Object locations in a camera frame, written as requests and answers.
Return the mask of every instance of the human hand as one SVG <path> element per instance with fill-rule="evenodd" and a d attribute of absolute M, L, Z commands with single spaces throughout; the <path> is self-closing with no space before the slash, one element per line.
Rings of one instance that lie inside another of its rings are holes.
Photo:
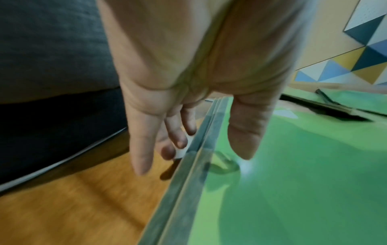
<path fill-rule="evenodd" d="M 232 94 L 228 138 L 255 154 L 314 14 L 315 0 L 100 0 L 124 96 L 134 170 L 195 134 L 194 107 Z"/>

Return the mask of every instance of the brown floor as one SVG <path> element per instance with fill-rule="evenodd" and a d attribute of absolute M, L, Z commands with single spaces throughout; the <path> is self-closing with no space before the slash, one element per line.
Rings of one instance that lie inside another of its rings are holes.
<path fill-rule="evenodd" d="M 203 118 L 211 103 L 197 111 Z M 169 181 L 172 164 L 155 154 L 134 174 L 127 132 L 0 197 L 1 245 L 136 244 Z"/>

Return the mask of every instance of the green surface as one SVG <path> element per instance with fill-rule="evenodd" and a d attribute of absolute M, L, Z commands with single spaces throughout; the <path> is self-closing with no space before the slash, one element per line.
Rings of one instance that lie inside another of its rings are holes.
<path fill-rule="evenodd" d="M 321 96 L 319 96 L 316 93 L 311 93 L 311 92 L 307 92 L 304 90 L 295 89 L 291 87 L 286 87 L 282 93 L 293 97 L 303 98 L 306 100 L 325 104 L 325 101 L 321 98 Z"/>
<path fill-rule="evenodd" d="M 387 125 L 290 115 L 245 161 L 226 114 L 189 244 L 387 244 Z"/>
<path fill-rule="evenodd" d="M 341 105 L 387 115 L 387 95 L 358 91 L 320 89 L 332 101 Z"/>

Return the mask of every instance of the beige wall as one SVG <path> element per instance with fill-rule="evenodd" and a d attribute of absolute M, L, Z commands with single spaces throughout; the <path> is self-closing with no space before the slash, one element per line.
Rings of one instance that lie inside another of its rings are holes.
<path fill-rule="evenodd" d="M 343 30 L 359 0 L 320 0 L 306 48 L 296 69 L 360 48 Z"/>

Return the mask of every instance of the finger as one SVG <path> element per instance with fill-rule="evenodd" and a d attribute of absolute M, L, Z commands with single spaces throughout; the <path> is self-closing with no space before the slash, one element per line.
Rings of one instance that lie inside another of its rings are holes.
<path fill-rule="evenodd" d="M 188 135 L 194 135 L 196 133 L 196 120 L 195 120 L 195 107 L 183 106 L 180 111 L 181 122 Z"/>
<path fill-rule="evenodd" d="M 188 140 L 185 133 L 181 129 L 181 119 L 178 114 L 170 117 L 166 117 L 165 126 L 168 131 L 169 138 L 179 149 L 183 149 L 187 146 Z"/>
<path fill-rule="evenodd" d="M 171 160 L 176 155 L 176 149 L 168 137 L 164 123 L 161 124 L 160 130 L 157 133 L 155 150 L 164 160 Z"/>
<path fill-rule="evenodd" d="M 125 104 L 129 126 L 131 163 L 138 175 L 146 174 L 152 166 L 156 136 L 163 122 L 163 115 L 143 113 Z"/>
<path fill-rule="evenodd" d="M 228 138 L 241 158 L 251 159 L 257 151 L 279 94 L 280 90 L 276 90 L 234 96 Z"/>

